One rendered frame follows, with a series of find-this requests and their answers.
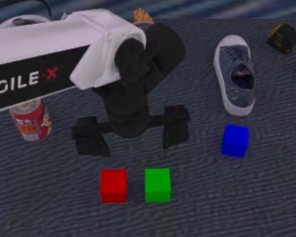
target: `blue cube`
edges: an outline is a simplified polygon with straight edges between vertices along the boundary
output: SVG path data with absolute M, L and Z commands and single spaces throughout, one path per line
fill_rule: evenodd
M 243 158 L 249 146 L 249 128 L 228 124 L 222 140 L 222 154 Z

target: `sneaker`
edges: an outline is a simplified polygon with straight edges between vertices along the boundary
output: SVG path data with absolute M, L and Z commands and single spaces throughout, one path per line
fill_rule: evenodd
M 226 111 L 237 117 L 249 115 L 255 103 L 255 76 L 244 39 L 236 35 L 223 38 L 215 50 L 214 67 Z

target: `cube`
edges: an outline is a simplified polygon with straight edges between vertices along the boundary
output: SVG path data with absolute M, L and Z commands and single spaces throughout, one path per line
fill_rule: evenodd
M 127 202 L 127 171 L 125 169 L 104 169 L 100 184 L 103 203 Z
M 169 168 L 145 169 L 145 201 L 169 202 L 171 178 Z
M 222 140 L 222 154 L 243 158 L 249 146 L 249 128 L 228 124 Z

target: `gray tablecloth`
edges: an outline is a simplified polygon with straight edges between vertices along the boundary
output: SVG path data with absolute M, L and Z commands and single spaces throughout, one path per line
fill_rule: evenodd
M 266 44 L 282 20 L 168 20 L 186 46 L 185 61 L 149 98 L 152 114 L 185 104 L 190 140 L 163 151 L 162 128 L 136 139 L 106 135 L 110 158 L 80 157 L 76 119 L 106 120 L 99 97 L 72 89 L 50 96 L 54 125 L 29 144 L 0 113 L 0 237 L 296 237 L 296 46 L 283 55 Z M 285 21 L 296 29 L 296 20 Z M 256 104 L 247 118 L 222 106 L 213 69 L 218 41 L 239 34 L 256 70 Z M 244 159 L 220 154 L 227 123 L 250 128 Z M 144 169 L 169 167 L 173 199 L 144 202 Z M 125 168 L 129 201 L 102 204 L 100 171 Z

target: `yellow and black tape measure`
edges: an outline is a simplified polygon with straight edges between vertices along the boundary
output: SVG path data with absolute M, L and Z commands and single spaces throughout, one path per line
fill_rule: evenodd
M 267 43 L 282 53 L 289 54 L 296 44 L 296 31 L 287 24 L 279 24 L 272 28 Z

